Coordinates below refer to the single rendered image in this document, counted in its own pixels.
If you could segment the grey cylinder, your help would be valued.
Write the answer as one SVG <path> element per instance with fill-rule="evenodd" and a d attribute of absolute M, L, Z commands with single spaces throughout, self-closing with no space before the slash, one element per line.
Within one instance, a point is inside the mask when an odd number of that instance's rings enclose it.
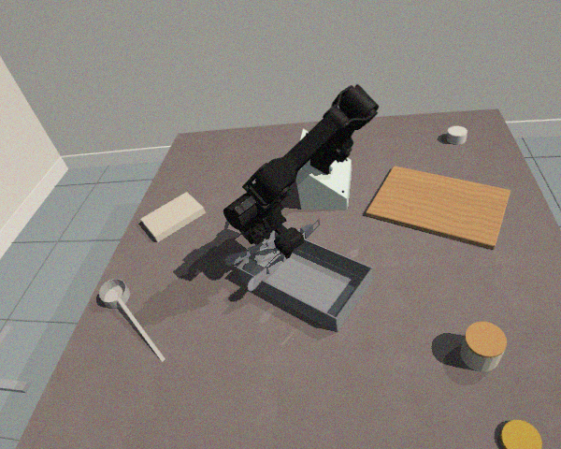
<path fill-rule="evenodd" d="M 462 126 L 453 126 L 448 129 L 447 141 L 459 145 L 467 140 L 467 129 Z"/>

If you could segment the beige rectangular block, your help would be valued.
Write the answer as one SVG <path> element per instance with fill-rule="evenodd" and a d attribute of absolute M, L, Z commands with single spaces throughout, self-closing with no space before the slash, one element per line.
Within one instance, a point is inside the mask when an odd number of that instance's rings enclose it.
<path fill-rule="evenodd" d="M 141 221 L 159 242 L 203 214 L 204 208 L 186 192 L 141 218 Z"/>

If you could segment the white cylindrical jar with wooden lid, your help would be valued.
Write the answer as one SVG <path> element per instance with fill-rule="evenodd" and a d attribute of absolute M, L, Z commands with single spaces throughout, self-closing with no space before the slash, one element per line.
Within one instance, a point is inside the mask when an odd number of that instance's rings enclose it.
<path fill-rule="evenodd" d="M 468 367 L 485 372 L 497 366 L 506 346 L 506 336 L 499 327 L 489 322 L 478 322 L 467 329 L 460 353 Z"/>

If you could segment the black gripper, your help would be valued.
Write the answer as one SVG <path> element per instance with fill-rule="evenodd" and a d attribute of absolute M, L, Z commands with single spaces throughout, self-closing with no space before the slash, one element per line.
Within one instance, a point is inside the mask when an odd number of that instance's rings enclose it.
<path fill-rule="evenodd" d="M 281 210 L 283 209 L 284 207 L 280 203 L 273 210 L 267 212 L 261 211 L 259 216 L 266 219 L 272 231 L 279 234 L 274 240 L 275 247 L 288 259 L 293 250 L 304 243 L 304 236 L 295 228 L 291 227 L 287 229 L 282 225 L 286 222 L 286 218 L 281 215 Z"/>

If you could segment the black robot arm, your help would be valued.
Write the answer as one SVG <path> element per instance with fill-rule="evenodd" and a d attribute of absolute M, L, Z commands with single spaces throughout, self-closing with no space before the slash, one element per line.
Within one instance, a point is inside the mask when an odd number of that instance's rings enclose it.
<path fill-rule="evenodd" d="M 358 84 L 341 91 L 323 119 L 304 138 L 283 157 L 260 166 L 245 182 L 242 187 L 247 193 L 223 209 L 228 223 L 250 244 L 259 244 L 265 232 L 272 232 L 260 212 L 275 209 L 289 195 L 298 170 L 309 159 L 312 167 L 327 175 L 336 160 L 343 163 L 351 154 L 352 133 L 375 118 L 378 107 Z"/>

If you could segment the grey measuring scoop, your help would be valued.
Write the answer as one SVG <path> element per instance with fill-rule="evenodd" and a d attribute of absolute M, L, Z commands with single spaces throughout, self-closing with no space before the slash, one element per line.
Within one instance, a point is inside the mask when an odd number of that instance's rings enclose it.
<path fill-rule="evenodd" d="M 111 309 L 120 308 L 122 306 L 123 310 L 129 316 L 131 321 L 137 327 L 138 331 L 141 333 L 144 339 L 146 339 L 146 341 L 149 343 L 149 345 L 151 346 L 153 351 L 158 355 L 161 361 L 164 362 L 166 360 L 165 357 L 162 355 L 162 353 L 159 351 L 159 349 L 156 347 L 156 345 L 151 341 L 151 339 L 146 334 L 146 332 L 141 327 L 141 325 L 138 323 L 138 321 L 133 316 L 133 314 L 125 306 L 124 303 L 126 303 L 126 301 L 130 297 L 130 290 L 122 280 L 113 279 L 104 283 L 101 286 L 99 296 L 104 301 L 106 306 Z"/>

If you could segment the yellow flat disc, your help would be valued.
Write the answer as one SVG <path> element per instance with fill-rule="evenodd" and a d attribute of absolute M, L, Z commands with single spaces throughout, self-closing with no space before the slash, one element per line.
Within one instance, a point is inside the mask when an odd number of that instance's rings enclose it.
<path fill-rule="evenodd" d="M 501 430 L 504 449 L 541 449 L 541 436 L 534 426 L 522 420 L 510 420 Z"/>

